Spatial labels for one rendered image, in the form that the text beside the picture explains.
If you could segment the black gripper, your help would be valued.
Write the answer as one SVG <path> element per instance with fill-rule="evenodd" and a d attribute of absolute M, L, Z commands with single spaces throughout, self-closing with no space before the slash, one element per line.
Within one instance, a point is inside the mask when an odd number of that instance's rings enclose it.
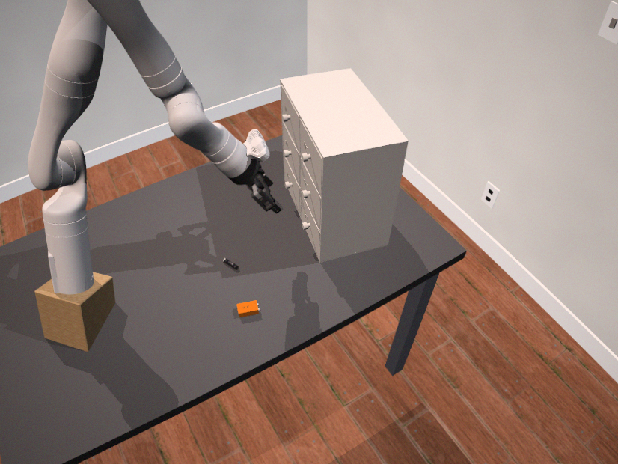
<path fill-rule="evenodd" d="M 235 184 L 246 185 L 249 190 L 252 192 L 254 191 L 251 193 L 251 197 L 266 212 L 271 210 L 277 214 L 283 210 L 283 207 L 270 194 L 269 187 L 273 184 L 273 182 L 265 175 L 264 170 L 261 168 L 260 161 L 252 159 L 250 165 L 242 174 L 237 177 L 228 178 Z M 264 188 L 266 189 L 265 192 L 262 190 Z"/>

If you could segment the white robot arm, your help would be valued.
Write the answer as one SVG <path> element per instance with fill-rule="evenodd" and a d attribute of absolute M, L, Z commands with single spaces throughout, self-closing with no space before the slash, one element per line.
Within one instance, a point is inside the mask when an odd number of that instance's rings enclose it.
<path fill-rule="evenodd" d="M 42 208 L 54 293 L 82 293 L 94 284 L 85 155 L 76 141 L 62 139 L 94 97 L 107 25 L 150 91 L 161 98 L 169 127 L 179 140 L 202 152 L 231 178 L 242 174 L 252 159 L 269 158 L 257 129 L 249 132 L 243 144 L 206 117 L 197 91 L 139 0 L 68 0 L 49 55 L 28 155 L 34 187 L 59 188 Z"/>

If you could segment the white small chest of drawers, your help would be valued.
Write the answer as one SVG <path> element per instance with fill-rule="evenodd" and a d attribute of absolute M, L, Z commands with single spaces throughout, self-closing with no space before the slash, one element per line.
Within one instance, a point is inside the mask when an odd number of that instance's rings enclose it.
<path fill-rule="evenodd" d="M 280 79 L 322 156 L 319 262 L 388 245 L 407 138 L 352 69 Z"/>

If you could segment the beige drawer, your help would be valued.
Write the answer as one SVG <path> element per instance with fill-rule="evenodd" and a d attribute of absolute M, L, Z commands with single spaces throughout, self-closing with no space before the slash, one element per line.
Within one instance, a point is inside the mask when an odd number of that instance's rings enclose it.
<path fill-rule="evenodd" d="M 317 257 L 319 258 L 319 239 L 320 239 L 320 231 L 317 227 L 317 224 L 313 218 L 313 215 L 310 211 L 310 208 L 301 194 L 301 214 L 302 214 L 302 228 L 303 230 L 307 230 L 310 240 L 313 244 L 313 247 L 316 251 Z"/>
<path fill-rule="evenodd" d="M 310 210 L 313 213 L 316 223 L 318 224 L 319 229 L 320 229 L 321 197 L 302 160 L 301 160 L 301 189 L 302 189 L 302 197 L 306 198 L 307 203 L 310 207 Z"/>
<path fill-rule="evenodd" d="M 286 189 L 289 189 L 300 215 L 300 187 L 286 157 L 284 158 L 284 172 L 286 181 L 284 183 L 285 187 Z"/>
<path fill-rule="evenodd" d="M 282 121 L 287 125 L 291 136 L 299 150 L 299 114 L 292 104 L 284 87 L 281 88 Z"/>
<path fill-rule="evenodd" d="M 319 193 L 322 192 L 322 156 L 313 142 L 305 125 L 300 123 L 300 150 L 302 161 L 305 162 Z M 307 161 L 307 162 L 306 162 Z"/>
<path fill-rule="evenodd" d="M 287 157 L 290 166 L 298 180 L 300 185 L 300 170 L 299 170 L 299 152 L 285 126 L 283 124 L 283 137 L 284 137 L 284 157 Z"/>

